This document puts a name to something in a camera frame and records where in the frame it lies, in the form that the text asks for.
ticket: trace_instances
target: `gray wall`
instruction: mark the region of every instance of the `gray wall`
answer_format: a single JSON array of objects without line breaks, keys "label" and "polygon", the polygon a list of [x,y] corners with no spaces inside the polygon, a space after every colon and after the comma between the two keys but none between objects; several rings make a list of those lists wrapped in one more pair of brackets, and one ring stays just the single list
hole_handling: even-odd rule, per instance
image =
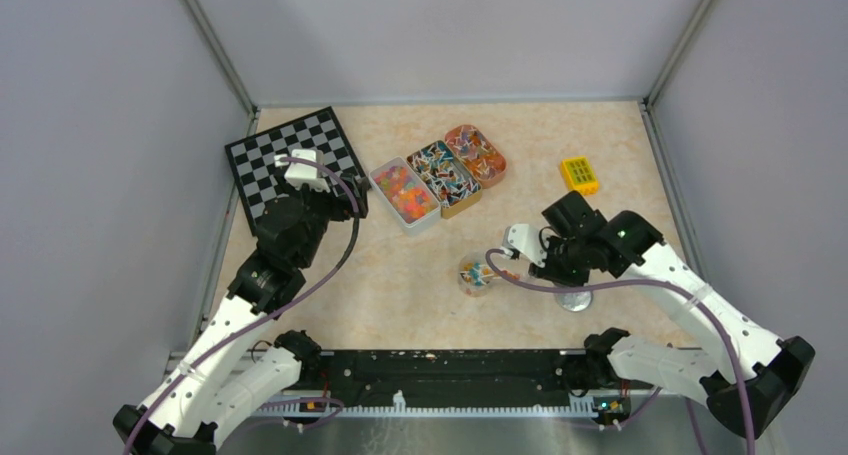
[{"label": "gray wall", "polygon": [[715,286],[817,349],[790,446],[843,453],[846,0],[721,0],[658,113]]},{"label": "gray wall", "polygon": [[0,0],[0,453],[114,454],[183,346],[247,115],[179,0]]},{"label": "gray wall", "polygon": [[259,105],[641,97],[699,0],[200,0]]}]

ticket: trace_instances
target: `rectangular container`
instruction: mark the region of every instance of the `rectangular container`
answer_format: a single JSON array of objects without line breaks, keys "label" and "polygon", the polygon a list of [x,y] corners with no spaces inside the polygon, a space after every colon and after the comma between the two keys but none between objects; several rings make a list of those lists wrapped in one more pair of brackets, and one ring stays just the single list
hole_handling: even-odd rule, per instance
[{"label": "rectangular container", "polygon": [[506,159],[474,125],[449,131],[445,143],[483,188],[494,187],[506,175]]},{"label": "rectangular container", "polygon": [[418,235],[440,220],[439,200],[402,158],[372,170],[368,181],[407,235]]},{"label": "rectangular container", "polygon": [[455,216],[483,197],[483,186],[441,140],[406,157],[406,161],[439,199],[442,218]]}]

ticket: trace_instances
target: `checkered board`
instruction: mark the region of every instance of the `checkered board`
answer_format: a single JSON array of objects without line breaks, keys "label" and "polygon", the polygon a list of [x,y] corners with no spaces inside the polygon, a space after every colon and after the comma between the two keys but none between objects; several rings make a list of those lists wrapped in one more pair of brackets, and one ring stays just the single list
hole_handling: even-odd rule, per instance
[{"label": "checkered board", "polygon": [[[265,210],[265,203],[284,196],[274,174],[274,155],[288,155],[296,148],[317,148],[323,162],[338,175],[351,174],[357,181],[365,170],[356,158],[333,109],[327,107],[225,147],[251,233]],[[341,195],[329,180],[333,193]]]}]

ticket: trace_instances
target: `beige tabletop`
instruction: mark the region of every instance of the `beige tabletop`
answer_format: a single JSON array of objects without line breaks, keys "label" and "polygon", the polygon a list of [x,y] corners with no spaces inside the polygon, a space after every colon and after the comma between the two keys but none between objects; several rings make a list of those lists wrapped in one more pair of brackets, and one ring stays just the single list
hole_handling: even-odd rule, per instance
[{"label": "beige tabletop", "polygon": [[[262,110],[258,131],[314,108]],[[692,339],[636,290],[595,294],[592,305],[571,313],[553,295],[501,282],[481,297],[457,284],[460,260],[500,246],[515,223],[547,225],[541,211],[565,195],[558,171],[564,158],[586,156],[601,189],[588,202],[607,217],[633,210],[662,232],[678,253],[679,239],[635,102],[526,103],[335,107],[366,171],[441,139],[461,124],[476,125],[504,154],[506,178],[479,203],[416,237],[403,234],[386,206],[369,192],[371,212],[342,270],[321,290],[283,315],[265,338],[289,329],[325,348],[467,349],[575,348],[609,327],[658,343],[691,346]],[[239,265],[253,251],[241,204],[236,208],[215,306]],[[307,286],[339,259],[350,222],[332,223],[304,272]],[[609,280],[594,275],[592,282]]]}]

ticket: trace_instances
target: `table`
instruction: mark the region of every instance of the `table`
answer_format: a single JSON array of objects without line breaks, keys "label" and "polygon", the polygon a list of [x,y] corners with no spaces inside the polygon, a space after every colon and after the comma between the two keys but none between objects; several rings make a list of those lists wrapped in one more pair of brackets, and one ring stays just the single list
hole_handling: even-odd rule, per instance
[{"label": "table", "polygon": [[[258,131],[316,108],[263,109]],[[679,238],[636,102],[497,103],[334,107],[366,171],[473,124],[507,158],[499,185],[465,212],[417,237],[407,237],[369,192],[371,213],[342,270],[312,297],[283,315],[263,338],[306,330],[329,349],[580,348],[591,333],[618,327],[657,343],[692,346],[693,340],[634,289],[595,294],[580,313],[562,309],[553,295],[501,284],[484,296],[457,284],[460,259],[498,247],[506,226],[546,223],[541,211],[565,195],[558,171],[564,158],[586,156],[601,189],[587,198],[609,219],[633,210],[680,251]],[[239,204],[218,279],[212,313],[239,265],[253,251]],[[305,270],[307,286],[339,259],[350,223],[332,223]],[[590,281],[610,280],[593,274]]]}]

